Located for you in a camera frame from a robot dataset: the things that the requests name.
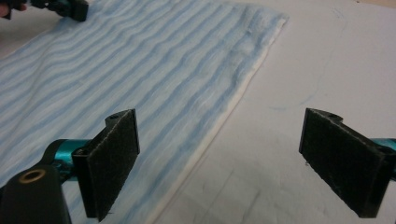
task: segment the striped towel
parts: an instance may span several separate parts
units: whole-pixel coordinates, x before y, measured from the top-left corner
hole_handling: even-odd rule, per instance
[[[95,0],[0,61],[0,184],[55,139],[91,139],[135,108],[141,154],[105,223],[154,220],[241,98],[283,23],[209,0]],[[76,182],[64,184],[75,223]]]

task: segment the blue and white striped cloth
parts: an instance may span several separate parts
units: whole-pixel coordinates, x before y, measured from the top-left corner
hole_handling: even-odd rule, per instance
[[[209,0],[95,0],[0,61],[0,185],[59,138],[135,108],[141,154],[105,223],[153,220],[242,96],[284,14]],[[77,183],[71,217],[87,219]]]

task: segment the fabric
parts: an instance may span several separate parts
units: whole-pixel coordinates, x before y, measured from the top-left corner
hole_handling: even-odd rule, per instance
[[[135,108],[141,153],[104,223],[155,220],[241,98],[287,16],[246,4],[95,0],[0,61],[0,184],[53,140]],[[85,217],[77,183],[64,195]]]

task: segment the white table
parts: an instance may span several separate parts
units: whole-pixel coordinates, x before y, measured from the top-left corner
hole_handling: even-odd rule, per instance
[[[394,223],[396,183],[361,219],[299,154],[306,107],[367,137],[396,137],[396,9],[353,0],[250,0],[290,15],[239,105],[158,223]],[[53,27],[0,20],[0,58]]]

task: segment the blue metallic part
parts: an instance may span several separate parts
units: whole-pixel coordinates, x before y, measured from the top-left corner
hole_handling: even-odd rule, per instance
[[[371,139],[373,142],[383,146],[383,147],[390,147],[396,152],[396,139],[391,138],[373,138]],[[393,181],[396,181],[396,167],[393,169]]]
[[[68,139],[58,147],[52,165],[58,169],[62,182],[73,177],[72,153],[76,149],[86,146],[89,141],[87,139]]]

